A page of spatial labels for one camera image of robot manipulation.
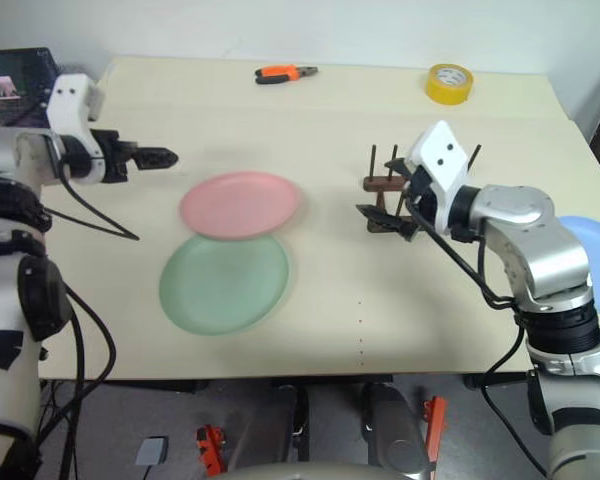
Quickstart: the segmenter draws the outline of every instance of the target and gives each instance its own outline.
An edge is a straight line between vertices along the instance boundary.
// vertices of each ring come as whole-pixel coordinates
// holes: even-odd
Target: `green plate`
[[[198,235],[167,262],[160,303],[169,319],[188,332],[234,333],[275,306],[288,278],[284,248],[269,235],[237,242]]]

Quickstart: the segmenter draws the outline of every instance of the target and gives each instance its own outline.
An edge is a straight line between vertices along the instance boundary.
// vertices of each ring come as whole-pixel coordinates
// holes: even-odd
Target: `pink plate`
[[[180,215],[194,232],[220,240],[256,237],[286,222],[299,203],[291,182],[264,172],[210,178],[180,202]]]

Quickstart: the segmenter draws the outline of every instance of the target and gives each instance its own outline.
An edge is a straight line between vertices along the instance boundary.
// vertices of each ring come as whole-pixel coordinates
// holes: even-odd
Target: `tape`
[[[429,98],[444,105],[458,105],[469,97],[473,75],[460,65],[441,63],[429,70],[426,92]]]

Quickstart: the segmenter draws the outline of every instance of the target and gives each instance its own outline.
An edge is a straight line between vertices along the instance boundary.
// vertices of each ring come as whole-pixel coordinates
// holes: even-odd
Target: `table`
[[[180,156],[170,170],[136,172],[118,185],[79,191],[140,242],[61,220],[48,235],[65,280],[105,319],[118,347],[114,379],[183,379],[382,372],[479,372],[513,342],[510,313],[494,312],[471,281],[426,236],[406,243],[372,235],[356,210],[372,143],[377,162],[447,119],[466,150],[482,152],[472,182],[542,188],[559,215],[600,220],[600,167],[542,76],[475,75],[469,101],[445,107],[422,91],[425,71],[321,66],[312,78],[253,83],[253,62],[117,58],[100,82],[99,128]],[[261,170],[293,181],[300,211],[275,233],[292,263],[283,300],[247,331],[201,337],[162,312],[158,281],[192,233],[178,216],[184,193],[211,176]],[[61,187],[52,208],[88,218]],[[388,208],[397,195],[388,197]],[[475,245],[454,245],[475,261]],[[500,262],[487,276],[508,292]],[[106,360],[98,331],[81,315],[87,375]],[[45,342],[41,376],[74,375],[70,328]],[[504,370],[529,367],[519,352]]]

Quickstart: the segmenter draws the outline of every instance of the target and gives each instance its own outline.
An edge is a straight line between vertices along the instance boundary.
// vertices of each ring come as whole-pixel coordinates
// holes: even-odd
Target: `beige table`
[[[373,202],[361,189],[372,143],[379,158],[388,159],[394,143],[406,148],[445,118],[467,150],[483,145],[474,185],[536,186],[553,197],[559,215],[600,220],[600,167],[546,79],[477,74],[470,101],[452,108],[424,96],[423,71],[325,66],[314,78],[258,87],[252,83],[257,66],[121,58],[101,81],[108,99],[99,127],[180,155],[170,170],[132,172],[126,184],[81,189],[141,242],[60,220],[48,236],[50,256],[66,281],[116,340],[112,378],[486,369],[513,341],[511,315],[490,310],[424,235],[409,244],[396,235],[367,233],[355,204]],[[163,266],[192,235],[178,203],[201,180],[237,170],[283,175],[301,190],[300,211],[276,233],[293,274],[283,301],[249,330],[192,335],[166,318],[158,299]],[[44,201],[88,216],[61,188],[47,189]],[[475,246],[456,247],[474,261]],[[505,293],[501,270],[488,257],[489,280]],[[81,318],[93,376],[106,349]],[[72,376],[70,329],[46,347],[51,356],[41,375]],[[528,366],[522,352],[506,369]]]

